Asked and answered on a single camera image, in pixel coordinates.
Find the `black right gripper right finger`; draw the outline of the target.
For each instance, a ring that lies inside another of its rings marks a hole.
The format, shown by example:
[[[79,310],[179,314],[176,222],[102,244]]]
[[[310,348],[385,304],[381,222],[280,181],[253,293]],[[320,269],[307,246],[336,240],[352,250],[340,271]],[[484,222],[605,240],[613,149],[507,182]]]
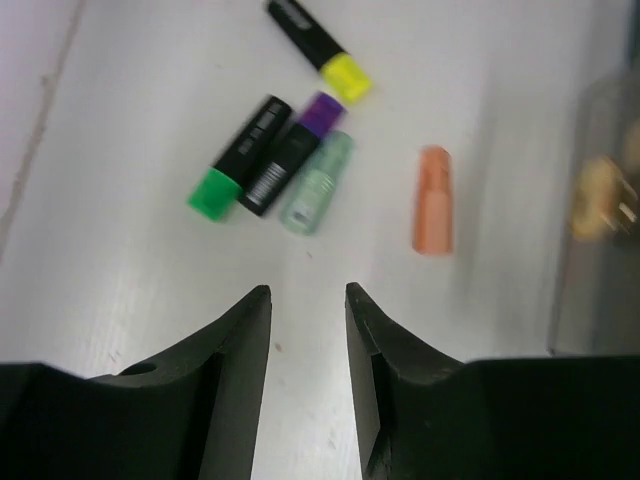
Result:
[[[458,361],[345,292],[366,479],[635,479],[635,356]]]

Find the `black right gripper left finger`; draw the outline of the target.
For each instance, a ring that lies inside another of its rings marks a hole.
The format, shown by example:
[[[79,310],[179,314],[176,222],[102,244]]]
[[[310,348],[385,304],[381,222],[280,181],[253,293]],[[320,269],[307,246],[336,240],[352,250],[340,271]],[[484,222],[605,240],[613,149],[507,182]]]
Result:
[[[258,286],[219,319],[116,375],[1,367],[5,479],[247,479],[271,332]]]

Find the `teal drawer cabinet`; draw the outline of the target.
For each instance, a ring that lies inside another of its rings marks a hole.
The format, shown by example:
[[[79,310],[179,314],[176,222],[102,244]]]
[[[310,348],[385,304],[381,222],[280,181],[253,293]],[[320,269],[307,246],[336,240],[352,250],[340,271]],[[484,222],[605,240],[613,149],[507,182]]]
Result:
[[[548,349],[639,352],[639,68],[582,99]]]

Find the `black green highlighter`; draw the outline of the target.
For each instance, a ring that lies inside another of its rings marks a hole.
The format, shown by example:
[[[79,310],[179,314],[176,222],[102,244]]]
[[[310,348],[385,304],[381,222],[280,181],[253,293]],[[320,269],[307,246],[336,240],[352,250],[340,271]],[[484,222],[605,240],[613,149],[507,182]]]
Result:
[[[288,103],[267,96],[210,164],[188,205],[211,221],[224,220],[291,114]]]

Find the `black purple highlighter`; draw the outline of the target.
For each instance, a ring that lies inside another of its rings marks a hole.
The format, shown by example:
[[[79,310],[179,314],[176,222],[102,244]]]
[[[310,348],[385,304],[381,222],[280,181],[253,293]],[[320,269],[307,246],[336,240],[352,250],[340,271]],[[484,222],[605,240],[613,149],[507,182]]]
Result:
[[[258,175],[242,194],[240,204],[262,217],[334,129],[345,111],[345,107],[334,97],[318,92],[269,152]]]

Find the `black yellow highlighter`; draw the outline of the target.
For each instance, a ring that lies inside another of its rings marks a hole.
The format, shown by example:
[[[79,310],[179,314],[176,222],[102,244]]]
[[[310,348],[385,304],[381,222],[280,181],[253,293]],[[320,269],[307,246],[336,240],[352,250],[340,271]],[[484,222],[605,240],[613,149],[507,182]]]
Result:
[[[265,10],[343,101],[356,103],[371,90],[353,56],[298,1],[266,1]]]

